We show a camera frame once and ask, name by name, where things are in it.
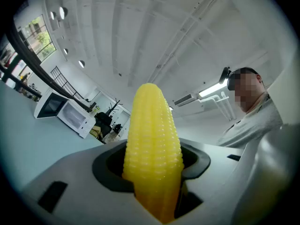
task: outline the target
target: air conditioner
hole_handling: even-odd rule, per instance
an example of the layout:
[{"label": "air conditioner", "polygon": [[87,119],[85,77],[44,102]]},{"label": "air conditioner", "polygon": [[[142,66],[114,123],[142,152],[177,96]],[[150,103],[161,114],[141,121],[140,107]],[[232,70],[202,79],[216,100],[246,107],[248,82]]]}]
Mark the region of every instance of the air conditioner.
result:
[{"label": "air conditioner", "polygon": [[183,98],[181,98],[181,99],[175,101],[174,104],[175,104],[176,106],[178,106],[178,107],[181,107],[181,106],[183,106],[184,104],[188,104],[188,103],[193,102],[193,101],[195,101],[195,100],[197,100],[197,99],[198,99],[198,98],[197,98],[197,95],[196,95],[196,94],[190,93],[190,94],[186,95],[185,97],[183,97]]}]

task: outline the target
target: yellow corn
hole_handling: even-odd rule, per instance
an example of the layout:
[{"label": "yellow corn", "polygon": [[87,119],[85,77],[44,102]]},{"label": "yellow corn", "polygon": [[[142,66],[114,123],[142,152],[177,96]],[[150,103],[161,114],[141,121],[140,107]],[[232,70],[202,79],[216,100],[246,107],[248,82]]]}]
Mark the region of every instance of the yellow corn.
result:
[{"label": "yellow corn", "polygon": [[123,178],[137,200],[162,223],[174,220],[183,169],[172,113],[154,84],[136,92],[130,119]]}]

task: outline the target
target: ceiling light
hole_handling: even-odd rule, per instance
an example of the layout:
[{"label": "ceiling light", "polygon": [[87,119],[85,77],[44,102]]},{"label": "ceiling light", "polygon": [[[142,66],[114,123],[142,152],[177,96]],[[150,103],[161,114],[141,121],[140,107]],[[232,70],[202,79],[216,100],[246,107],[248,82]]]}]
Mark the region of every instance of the ceiling light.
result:
[{"label": "ceiling light", "polygon": [[80,64],[80,66],[84,68],[84,66],[85,66],[85,62],[84,62],[84,61],[82,61],[82,60],[79,60],[78,62],[79,62],[79,64]]},{"label": "ceiling light", "polygon": [[68,10],[65,7],[60,7],[60,17],[62,19],[65,19],[67,15],[68,15]]},{"label": "ceiling light", "polygon": [[50,17],[52,18],[52,20],[54,20],[55,17],[56,17],[56,13],[55,12],[50,12]]},{"label": "ceiling light", "polygon": [[227,80],[228,79],[225,79],[222,84],[217,83],[217,84],[211,86],[210,88],[205,89],[202,92],[199,92],[199,95],[201,97],[205,97],[206,95],[209,95],[209,94],[211,94],[211,93],[213,93],[213,92],[215,92],[215,91],[217,91],[217,90],[219,90],[219,89],[221,89],[223,87],[226,87],[227,86]]}]

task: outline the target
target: window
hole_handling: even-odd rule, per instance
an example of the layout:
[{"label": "window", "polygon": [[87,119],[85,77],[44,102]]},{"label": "window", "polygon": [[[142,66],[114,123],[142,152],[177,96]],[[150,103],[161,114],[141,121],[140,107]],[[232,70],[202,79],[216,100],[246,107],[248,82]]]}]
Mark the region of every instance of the window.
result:
[{"label": "window", "polygon": [[43,61],[56,49],[49,36],[43,15],[32,20],[26,27],[19,31],[24,44]]}]

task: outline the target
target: white ceiling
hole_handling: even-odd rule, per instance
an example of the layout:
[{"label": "white ceiling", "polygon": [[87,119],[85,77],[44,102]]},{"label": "white ceiling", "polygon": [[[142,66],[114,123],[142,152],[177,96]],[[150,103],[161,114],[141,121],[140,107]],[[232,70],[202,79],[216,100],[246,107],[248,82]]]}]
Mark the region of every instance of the white ceiling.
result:
[{"label": "white ceiling", "polygon": [[171,105],[215,84],[227,66],[253,67],[266,85],[276,78],[265,37],[233,0],[46,0],[48,13],[60,6],[65,20],[50,22],[67,60],[79,68],[84,60],[80,69],[129,110],[147,82]]}]

